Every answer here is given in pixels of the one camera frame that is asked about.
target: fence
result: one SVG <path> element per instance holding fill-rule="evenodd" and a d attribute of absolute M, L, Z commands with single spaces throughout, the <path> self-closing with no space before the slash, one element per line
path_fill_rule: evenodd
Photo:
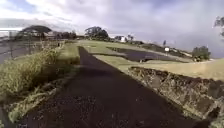
<path fill-rule="evenodd" d="M 33 54 L 44 48 L 55 48 L 60 45 L 61 40 L 1 40 L 0 41 L 0 64 L 5 60 L 14 59 L 19 56 Z"/>

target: building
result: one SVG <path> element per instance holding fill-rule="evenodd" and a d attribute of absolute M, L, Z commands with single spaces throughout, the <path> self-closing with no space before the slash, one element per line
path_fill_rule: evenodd
<path fill-rule="evenodd" d="M 126 43 L 127 42 L 127 38 L 125 36 L 115 36 L 114 37 L 114 41 L 115 42 Z"/>

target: weeds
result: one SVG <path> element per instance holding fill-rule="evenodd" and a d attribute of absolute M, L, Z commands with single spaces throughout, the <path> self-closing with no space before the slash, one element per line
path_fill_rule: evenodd
<path fill-rule="evenodd" d="M 74 71 L 74 65 L 79 64 L 76 50 L 75 45 L 68 44 L 0 65 L 0 102 L 12 122 L 56 92 L 61 84 L 59 78 Z"/>

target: tree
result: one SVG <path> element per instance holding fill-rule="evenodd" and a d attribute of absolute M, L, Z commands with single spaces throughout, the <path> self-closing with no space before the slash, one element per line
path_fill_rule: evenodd
<path fill-rule="evenodd" d="M 128 35 L 128 40 L 130 40 L 130 41 L 132 42 L 133 39 L 134 39 L 134 36 L 132 36 L 132 35 Z"/>
<path fill-rule="evenodd" d="M 163 41 L 163 47 L 165 47 L 165 46 L 166 46 L 166 40 Z"/>
<path fill-rule="evenodd" d="M 209 60 L 211 53 L 209 52 L 208 48 L 205 46 L 202 47 L 195 47 L 192 52 L 192 57 L 196 61 L 203 61 Z"/>
<path fill-rule="evenodd" d="M 86 29 L 85 32 L 85 35 L 92 39 L 105 40 L 109 38 L 107 31 L 101 27 L 90 27 Z"/>
<path fill-rule="evenodd" d="M 222 28 L 220 35 L 222 37 L 224 37 L 224 29 L 223 29 L 223 27 L 224 27 L 224 17 L 219 17 L 218 16 L 216 18 L 216 20 L 215 20 L 214 27 L 220 27 L 220 28 Z"/>

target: cloudy sky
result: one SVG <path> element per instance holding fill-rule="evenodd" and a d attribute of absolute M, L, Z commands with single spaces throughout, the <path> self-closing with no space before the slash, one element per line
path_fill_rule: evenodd
<path fill-rule="evenodd" d="M 213 57 L 224 57 L 220 29 L 213 28 L 216 17 L 224 16 L 223 5 L 224 0 L 0 0 L 0 26 L 43 23 L 80 34 L 101 26 L 110 35 L 167 40 L 185 50 L 205 45 Z"/>

